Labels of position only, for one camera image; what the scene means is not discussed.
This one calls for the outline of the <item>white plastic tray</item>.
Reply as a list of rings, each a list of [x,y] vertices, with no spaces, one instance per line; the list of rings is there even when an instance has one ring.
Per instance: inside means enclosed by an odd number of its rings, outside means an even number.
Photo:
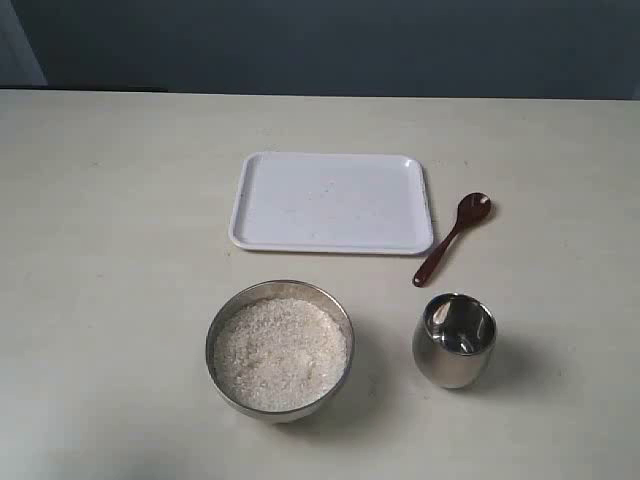
[[[411,256],[434,241],[421,164],[383,154],[250,155],[228,233],[248,251]]]

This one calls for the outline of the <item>stainless steel cup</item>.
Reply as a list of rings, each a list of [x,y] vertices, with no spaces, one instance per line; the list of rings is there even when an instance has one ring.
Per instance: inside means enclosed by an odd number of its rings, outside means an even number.
[[[460,293],[434,297],[423,310],[412,339],[414,361],[433,384],[462,389],[486,369],[497,340],[497,324],[477,299]]]

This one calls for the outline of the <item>dark brown wooden spoon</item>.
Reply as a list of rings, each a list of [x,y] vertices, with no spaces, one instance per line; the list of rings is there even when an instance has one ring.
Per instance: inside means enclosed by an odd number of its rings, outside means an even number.
[[[456,219],[448,235],[433,249],[412,278],[412,285],[423,288],[434,274],[447,249],[463,232],[481,224],[491,213],[492,202],[488,195],[473,192],[458,204]]]

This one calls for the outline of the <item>large steel rice bowl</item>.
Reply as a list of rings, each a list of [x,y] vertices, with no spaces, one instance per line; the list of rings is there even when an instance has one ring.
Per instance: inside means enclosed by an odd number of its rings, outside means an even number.
[[[230,298],[206,336],[209,375],[238,412],[291,423],[326,405],[344,385],[355,334],[337,299],[319,287],[272,280]]]

